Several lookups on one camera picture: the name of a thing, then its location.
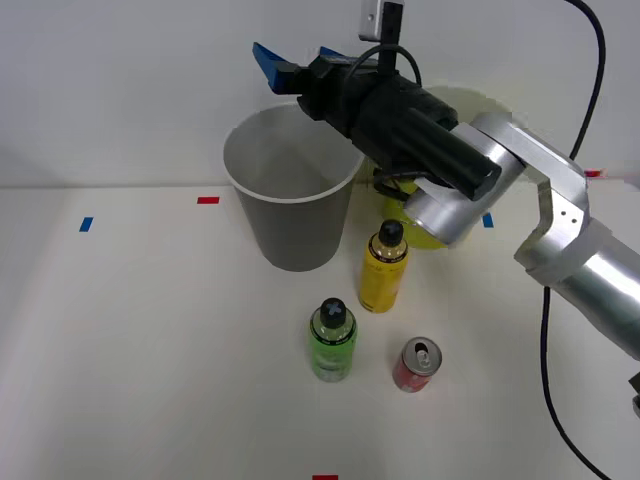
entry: red can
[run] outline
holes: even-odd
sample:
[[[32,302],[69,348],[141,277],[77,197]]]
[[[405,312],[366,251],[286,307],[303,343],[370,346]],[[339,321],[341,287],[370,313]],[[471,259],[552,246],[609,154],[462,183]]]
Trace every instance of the red can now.
[[[442,365],[440,347],[424,337],[412,338],[393,368],[393,381],[404,392],[419,392]]]

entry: can tab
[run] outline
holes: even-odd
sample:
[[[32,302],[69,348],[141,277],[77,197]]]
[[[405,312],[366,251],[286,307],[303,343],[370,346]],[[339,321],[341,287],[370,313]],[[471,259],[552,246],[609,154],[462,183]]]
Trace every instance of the can tab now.
[[[419,343],[416,345],[416,358],[418,359],[418,364],[422,368],[429,368],[431,366],[429,351],[427,350],[427,346],[424,343]]]

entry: black cable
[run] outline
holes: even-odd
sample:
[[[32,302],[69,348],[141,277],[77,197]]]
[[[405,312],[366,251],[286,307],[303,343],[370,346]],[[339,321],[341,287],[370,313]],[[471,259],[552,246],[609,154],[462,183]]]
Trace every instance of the black cable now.
[[[343,92],[342,110],[343,111],[346,111],[346,106],[347,106],[346,105],[347,92],[348,92],[347,87],[349,86],[349,82],[351,81],[351,78],[356,73],[356,70],[358,70],[358,68],[360,68],[362,64],[366,62],[370,57],[382,51],[396,52],[402,55],[404,58],[406,58],[409,64],[411,65],[411,68],[413,69],[413,74],[416,77],[416,83],[419,86],[422,86],[422,75],[420,75],[420,67],[418,67],[418,62],[416,62],[416,59],[413,58],[413,55],[411,55],[405,48],[401,47],[400,45],[396,45],[395,43],[381,43],[380,45],[376,45],[375,47],[370,48],[369,50],[364,52],[362,55],[360,55],[356,59],[356,61],[353,62],[353,65],[351,65],[351,68],[347,70],[347,73],[344,76],[344,81],[342,84],[342,92]]]
[[[589,22],[591,22],[591,25],[596,32],[596,38],[598,39],[598,70],[596,71],[596,80],[593,84],[593,91],[591,92],[591,98],[589,99],[589,106],[587,107],[587,113],[585,114],[584,120],[582,121],[582,126],[580,127],[578,138],[576,138],[573,149],[569,154],[569,158],[571,160],[575,160],[576,156],[578,155],[578,151],[582,146],[584,136],[587,134],[587,129],[589,128],[589,123],[591,122],[591,117],[593,116],[593,111],[596,108],[596,102],[598,101],[598,96],[600,95],[600,87],[602,87],[602,79],[604,77],[604,64],[607,60],[607,46],[604,41],[604,30],[602,29],[600,20],[598,20],[598,17],[596,16],[595,12],[591,10],[589,5],[584,3],[582,0],[564,1],[570,3],[586,15],[586,17],[589,19]]]
[[[593,29],[596,32],[596,37],[598,38],[598,70],[596,72],[596,80],[593,85],[591,98],[589,99],[587,113],[584,116],[582,126],[580,127],[580,132],[578,133],[578,138],[576,139],[575,144],[573,145],[573,149],[571,150],[571,154],[569,155],[569,158],[571,158],[571,160],[575,160],[576,156],[578,155],[578,151],[582,146],[582,141],[584,140],[584,136],[587,133],[589,123],[591,122],[591,117],[593,116],[593,111],[595,110],[596,103],[598,101],[598,95],[600,94],[600,87],[602,86],[602,79],[604,77],[604,64],[607,58],[607,48],[604,41],[604,31],[602,29],[602,25],[600,25],[600,21],[598,20],[598,17],[593,12],[593,10],[591,10],[591,8],[589,8],[589,6],[582,0],[565,0],[565,2],[570,3],[587,16],[587,18],[591,22],[591,25],[593,26]],[[549,390],[549,370],[547,367],[547,344],[549,337],[550,309],[551,289],[549,287],[544,287],[542,297],[542,325],[540,328],[540,370],[542,374],[542,389],[544,391],[544,401],[547,404],[547,409],[549,410],[549,415],[551,415],[553,424],[558,429],[558,433],[560,433],[560,436],[567,444],[569,449],[598,478],[602,480],[611,480],[600,469],[598,469],[598,467],[591,463],[589,459],[585,457],[584,454],[578,449],[578,447],[574,445],[567,433],[564,431],[564,428],[562,427],[562,424],[558,419],[556,409],[553,406],[553,401],[551,400],[551,391]]]

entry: bottle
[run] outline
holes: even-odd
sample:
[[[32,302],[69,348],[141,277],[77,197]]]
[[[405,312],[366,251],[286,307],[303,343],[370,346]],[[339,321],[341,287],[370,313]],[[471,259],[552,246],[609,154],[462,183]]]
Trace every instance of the bottle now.
[[[328,298],[309,325],[311,366],[320,380],[338,382],[351,371],[358,327],[353,313],[339,298]]]
[[[385,220],[365,249],[360,282],[360,303],[373,313],[388,311],[396,301],[409,247],[397,220]]]

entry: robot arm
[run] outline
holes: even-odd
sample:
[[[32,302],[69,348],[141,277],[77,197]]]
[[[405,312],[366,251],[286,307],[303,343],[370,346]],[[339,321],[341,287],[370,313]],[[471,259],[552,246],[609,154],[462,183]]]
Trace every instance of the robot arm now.
[[[402,0],[363,2],[360,38],[380,42],[378,62],[324,47],[308,67],[259,44],[254,56],[275,93],[298,94],[307,115],[351,139],[380,167],[375,188],[402,200],[444,244],[462,238],[528,166],[540,223],[516,261],[640,360],[640,256],[590,216],[584,172],[509,115],[459,123],[454,109],[422,89],[415,61],[397,46],[402,9]],[[398,52],[413,62],[416,82],[396,71]],[[419,190],[409,196],[385,184],[397,178],[414,179]],[[634,386],[640,390],[637,379]]]

